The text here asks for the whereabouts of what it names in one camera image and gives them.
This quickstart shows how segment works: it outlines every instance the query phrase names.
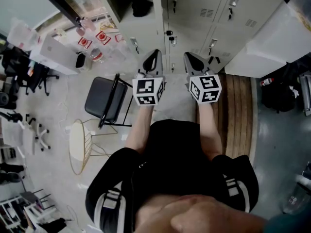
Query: backpack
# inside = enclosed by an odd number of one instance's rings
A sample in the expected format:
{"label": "backpack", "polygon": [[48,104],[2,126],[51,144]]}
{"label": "backpack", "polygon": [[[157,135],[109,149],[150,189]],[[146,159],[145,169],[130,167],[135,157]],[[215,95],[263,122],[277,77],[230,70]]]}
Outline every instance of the backpack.
{"label": "backpack", "polygon": [[272,82],[262,87],[262,103],[268,107],[280,111],[290,111],[295,107],[295,95],[286,83]]}

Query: black folding chair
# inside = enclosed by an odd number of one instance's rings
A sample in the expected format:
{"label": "black folding chair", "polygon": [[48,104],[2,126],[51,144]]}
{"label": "black folding chair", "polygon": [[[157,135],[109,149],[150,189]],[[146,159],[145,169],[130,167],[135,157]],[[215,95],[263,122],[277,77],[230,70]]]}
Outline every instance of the black folding chair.
{"label": "black folding chair", "polygon": [[120,79],[120,74],[118,73],[116,74],[114,80],[102,77],[96,77],[93,80],[84,108],[86,112],[100,118],[98,125],[100,129],[103,125],[124,127],[132,126],[124,123],[130,109],[133,96],[127,108],[123,124],[115,123],[118,119],[128,86],[133,88],[130,84]]}

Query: gray floor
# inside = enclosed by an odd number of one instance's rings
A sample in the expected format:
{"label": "gray floor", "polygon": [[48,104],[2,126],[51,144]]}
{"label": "gray floor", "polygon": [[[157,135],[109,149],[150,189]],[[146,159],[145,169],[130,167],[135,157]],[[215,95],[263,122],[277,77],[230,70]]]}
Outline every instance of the gray floor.
{"label": "gray floor", "polygon": [[258,89],[258,137],[254,169],[259,182],[259,201],[252,213],[271,218],[293,190],[295,174],[311,161],[311,116],[302,108],[280,112],[261,104]]}

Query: locker vent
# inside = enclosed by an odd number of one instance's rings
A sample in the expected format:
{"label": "locker vent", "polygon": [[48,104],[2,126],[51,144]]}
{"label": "locker vent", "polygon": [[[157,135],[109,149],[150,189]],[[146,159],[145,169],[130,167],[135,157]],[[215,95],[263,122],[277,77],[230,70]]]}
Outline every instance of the locker vent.
{"label": "locker vent", "polygon": [[230,53],[229,52],[223,52],[223,57],[229,57]]}
{"label": "locker vent", "polygon": [[247,22],[245,23],[245,26],[248,26],[248,27],[251,27],[251,28],[254,28],[254,26],[256,25],[256,21],[253,21],[251,19],[248,19]]}
{"label": "locker vent", "polygon": [[200,16],[201,17],[212,17],[214,10],[201,9]]}
{"label": "locker vent", "polygon": [[198,49],[191,49],[191,52],[199,54],[199,50]]}

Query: wooden plank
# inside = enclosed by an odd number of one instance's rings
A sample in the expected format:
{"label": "wooden plank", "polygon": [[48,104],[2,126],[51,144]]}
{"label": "wooden plank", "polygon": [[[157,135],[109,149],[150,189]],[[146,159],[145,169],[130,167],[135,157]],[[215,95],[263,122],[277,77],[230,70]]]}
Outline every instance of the wooden plank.
{"label": "wooden plank", "polygon": [[233,158],[239,156],[240,139],[241,139],[241,89],[239,76],[233,76],[234,103],[235,103],[235,123],[234,123],[234,143]]}
{"label": "wooden plank", "polygon": [[247,129],[246,129],[246,143],[244,154],[249,156],[252,143],[252,129],[253,129],[253,98],[252,98],[252,87],[250,78],[246,80],[246,103],[247,103]]}
{"label": "wooden plank", "polygon": [[240,76],[240,90],[241,90],[241,138],[238,156],[244,155],[246,132],[247,132],[247,93],[251,92],[246,87],[247,77]]}
{"label": "wooden plank", "polygon": [[218,102],[212,103],[213,112],[214,112],[214,121],[216,128],[218,128]]}
{"label": "wooden plank", "polygon": [[226,80],[227,80],[227,101],[228,101],[228,134],[227,134],[227,147],[225,154],[232,158],[233,144],[234,144],[234,128],[235,128],[233,76],[226,75]]}
{"label": "wooden plank", "polygon": [[226,75],[222,76],[223,79],[223,99],[222,99],[222,110],[223,110],[223,116],[222,116],[222,145],[223,145],[223,154],[225,154],[226,148],[227,148],[227,135],[228,135],[228,98],[227,98],[227,80]]}
{"label": "wooden plank", "polygon": [[224,143],[224,138],[227,138],[227,134],[224,132],[224,98],[227,99],[226,97],[226,84],[225,84],[225,75],[223,74],[219,74],[219,79],[220,79],[220,83],[222,84],[222,92],[219,96],[218,99],[218,133],[222,142],[222,146],[223,146],[223,153],[225,153],[225,143]]}

